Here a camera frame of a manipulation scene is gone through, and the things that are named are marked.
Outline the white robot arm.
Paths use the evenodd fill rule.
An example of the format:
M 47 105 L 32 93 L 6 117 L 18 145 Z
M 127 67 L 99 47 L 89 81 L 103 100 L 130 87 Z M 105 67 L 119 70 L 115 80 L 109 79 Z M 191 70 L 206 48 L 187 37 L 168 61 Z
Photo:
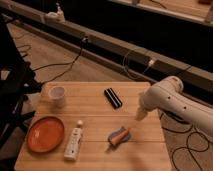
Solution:
M 141 121 L 155 109 L 166 110 L 213 136 L 213 109 L 183 96 L 183 88 L 183 82 L 176 76 L 153 84 L 139 94 L 135 119 Z

